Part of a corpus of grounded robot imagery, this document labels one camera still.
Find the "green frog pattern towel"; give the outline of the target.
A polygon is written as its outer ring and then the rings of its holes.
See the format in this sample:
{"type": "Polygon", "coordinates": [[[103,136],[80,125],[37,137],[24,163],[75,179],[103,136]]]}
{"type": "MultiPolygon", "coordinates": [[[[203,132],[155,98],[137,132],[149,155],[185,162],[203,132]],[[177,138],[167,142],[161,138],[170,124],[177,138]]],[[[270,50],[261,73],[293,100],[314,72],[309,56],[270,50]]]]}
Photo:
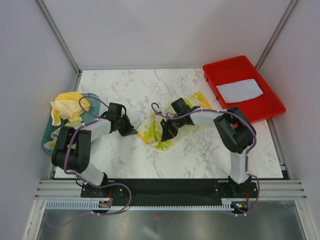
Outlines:
{"type": "MultiPolygon", "coordinates": [[[[199,106],[205,109],[211,109],[211,105],[202,92],[198,91],[185,96],[183,100],[189,107],[199,106]]],[[[161,141],[162,137],[162,117],[151,113],[150,117],[142,123],[137,129],[137,135],[150,147],[163,152],[168,152],[193,133],[200,132],[208,127],[205,125],[185,125],[178,130],[177,136],[173,139],[161,141]]]]}

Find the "yellow towel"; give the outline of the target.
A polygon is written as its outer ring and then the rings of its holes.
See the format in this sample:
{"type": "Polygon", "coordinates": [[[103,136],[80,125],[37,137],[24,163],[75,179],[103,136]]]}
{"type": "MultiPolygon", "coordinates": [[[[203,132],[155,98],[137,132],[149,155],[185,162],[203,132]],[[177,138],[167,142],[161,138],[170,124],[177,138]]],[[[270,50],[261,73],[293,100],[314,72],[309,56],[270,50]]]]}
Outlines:
{"type": "Polygon", "coordinates": [[[85,112],[79,104],[82,97],[83,95],[77,91],[59,94],[54,101],[50,102],[51,124],[59,126],[62,124],[62,120],[68,120],[70,123],[82,122],[81,115],[85,112]]]}

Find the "light blue towel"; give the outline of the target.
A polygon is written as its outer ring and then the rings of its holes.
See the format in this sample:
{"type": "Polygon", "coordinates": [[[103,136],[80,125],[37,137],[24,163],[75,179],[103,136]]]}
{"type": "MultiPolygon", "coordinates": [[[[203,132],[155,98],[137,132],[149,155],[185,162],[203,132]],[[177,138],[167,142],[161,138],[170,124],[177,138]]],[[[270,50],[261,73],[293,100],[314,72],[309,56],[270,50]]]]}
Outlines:
{"type": "Polygon", "coordinates": [[[240,103],[263,95],[255,79],[246,79],[217,86],[223,100],[228,103],[240,103]]]}

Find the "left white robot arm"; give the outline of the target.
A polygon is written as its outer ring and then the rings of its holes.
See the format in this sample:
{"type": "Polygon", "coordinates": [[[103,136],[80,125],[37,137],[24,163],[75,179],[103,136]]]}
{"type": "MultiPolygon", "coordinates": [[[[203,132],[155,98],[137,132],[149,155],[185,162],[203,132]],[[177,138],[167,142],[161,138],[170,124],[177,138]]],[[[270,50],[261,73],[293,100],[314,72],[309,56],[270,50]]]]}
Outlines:
{"type": "Polygon", "coordinates": [[[104,180],[106,173],[97,169],[91,162],[92,142],[102,136],[118,132],[126,137],[137,134],[127,115],[124,105],[111,102],[107,111],[88,123],[77,127],[63,126],[58,134],[51,156],[51,163],[67,175],[90,184],[98,197],[105,197],[110,186],[104,180]]]}

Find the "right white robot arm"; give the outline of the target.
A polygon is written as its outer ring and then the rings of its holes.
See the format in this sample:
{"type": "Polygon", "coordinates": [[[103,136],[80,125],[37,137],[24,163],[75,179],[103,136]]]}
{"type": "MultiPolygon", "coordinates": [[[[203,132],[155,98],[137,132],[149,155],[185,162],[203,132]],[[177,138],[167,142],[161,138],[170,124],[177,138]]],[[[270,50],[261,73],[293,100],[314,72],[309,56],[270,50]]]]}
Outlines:
{"type": "Polygon", "coordinates": [[[216,128],[222,143],[230,152],[229,193],[234,197],[241,197],[246,193],[245,183],[252,177],[248,172],[248,153],[257,143],[257,133],[243,112],[237,106],[224,110],[197,105],[190,107],[183,98],[174,101],[171,106],[175,111],[172,117],[154,112],[162,117],[160,140],[165,142],[174,139],[184,126],[216,128]]]}

